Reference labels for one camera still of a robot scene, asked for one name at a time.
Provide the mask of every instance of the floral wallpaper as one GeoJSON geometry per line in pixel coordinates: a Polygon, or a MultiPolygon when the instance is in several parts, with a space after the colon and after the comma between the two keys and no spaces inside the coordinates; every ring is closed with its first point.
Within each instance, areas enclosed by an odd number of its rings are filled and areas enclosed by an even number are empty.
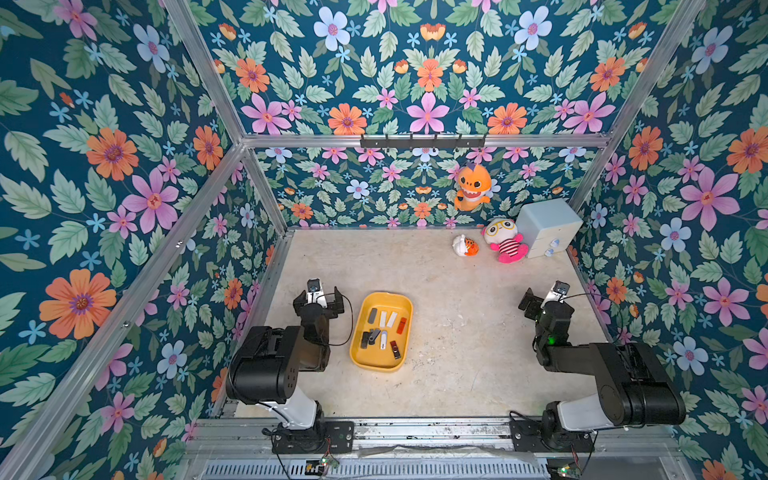
{"type": "MultiPolygon", "coordinates": [[[[0,8],[0,459],[229,147],[179,41],[152,0],[0,8]]],[[[174,476],[269,261],[258,204],[240,165],[38,478],[174,476]]]]}
{"type": "Polygon", "coordinates": [[[454,228],[516,217],[526,203],[569,198],[596,153],[583,147],[275,147],[257,154],[289,227],[454,228]],[[459,211],[458,171],[467,163],[490,173],[490,203],[459,211]]]}
{"type": "Polygon", "coordinates": [[[584,208],[571,252],[618,343],[654,347],[705,480],[768,475],[765,2],[714,2],[584,208]]]}
{"type": "Polygon", "coordinates": [[[248,131],[345,135],[607,131],[677,5],[202,3],[193,13],[248,131]]]}

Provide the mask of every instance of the pink plush toy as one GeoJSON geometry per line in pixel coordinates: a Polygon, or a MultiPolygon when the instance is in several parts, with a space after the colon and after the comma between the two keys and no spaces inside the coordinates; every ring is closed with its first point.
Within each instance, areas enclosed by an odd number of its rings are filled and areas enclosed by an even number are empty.
{"type": "Polygon", "coordinates": [[[518,233],[515,222],[510,218],[494,218],[481,233],[491,250],[498,252],[501,263],[517,262],[528,253],[528,245],[522,243],[522,233],[518,233]]]}

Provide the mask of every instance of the orange plush shark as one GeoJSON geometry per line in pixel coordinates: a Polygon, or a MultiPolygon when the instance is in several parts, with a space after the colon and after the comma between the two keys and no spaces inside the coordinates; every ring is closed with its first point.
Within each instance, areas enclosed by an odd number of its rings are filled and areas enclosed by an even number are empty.
{"type": "Polygon", "coordinates": [[[474,210],[479,204],[489,204],[485,194],[491,190],[491,175],[482,165],[467,164],[458,171],[458,193],[453,205],[463,211],[474,210]]]}

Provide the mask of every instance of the small plush toy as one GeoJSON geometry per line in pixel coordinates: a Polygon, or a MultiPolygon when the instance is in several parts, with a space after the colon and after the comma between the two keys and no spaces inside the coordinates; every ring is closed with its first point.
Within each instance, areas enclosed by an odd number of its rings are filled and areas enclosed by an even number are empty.
{"type": "Polygon", "coordinates": [[[478,244],[466,235],[459,235],[453,239],[453,251],[460,257],[474,257],[478,254],[478,250],[480,250],[478,244]]]}
{"type": "Polygon", "coordinates": [[[517,262],[528,253],[528,245],[522,243],[523,236],[518,233],[518,228],[511,218],[491,220],[491,223],[482,229],[482,236],[491,246],[491,250],[498,251],[498,261],[501,263],[517,262]]]}
{"type": "Polygon", "coordinates": [[[482,165],[469,163],[458,171],[458,193],[453,200],[457,209],[465,212],[474,210],[479,204],[488,204],[491,199],[486,193],[493,186],[491,175],[482,165]]]}

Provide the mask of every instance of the beige floor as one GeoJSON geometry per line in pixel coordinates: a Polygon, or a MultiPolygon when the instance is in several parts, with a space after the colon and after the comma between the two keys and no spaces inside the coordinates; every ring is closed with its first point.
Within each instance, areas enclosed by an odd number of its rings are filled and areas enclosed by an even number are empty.
{"type": "MultiPolygon", "coordinates": [[[[555,280],[583,293],[566,253],[504,265],[482,242],[476,257],[451,249],[458,231],[325,230],[295,232],[267,325],[298,324],[291,302],[310,278],[339,287],[355,307],[372,292],[401,293],[414,305],[406,364],[395,373],[360,369],[349,346],[333,347],[322,373],[303,372],[299,386],[328,416],[484,416],[509,409],[538,415],[553,400],[595,391],[591,377],[545,371],[531,351],[534,323],[518,310],[530,286],[543,296],[555,280]]],[[[571,342],[604,341],[586,296],[575,309],[571,342]]],[[[331,343],[349,332],[349,313],[332,320],[331,343]]],[[[264,416],[239,405],[238,417],[264,416]]]]}

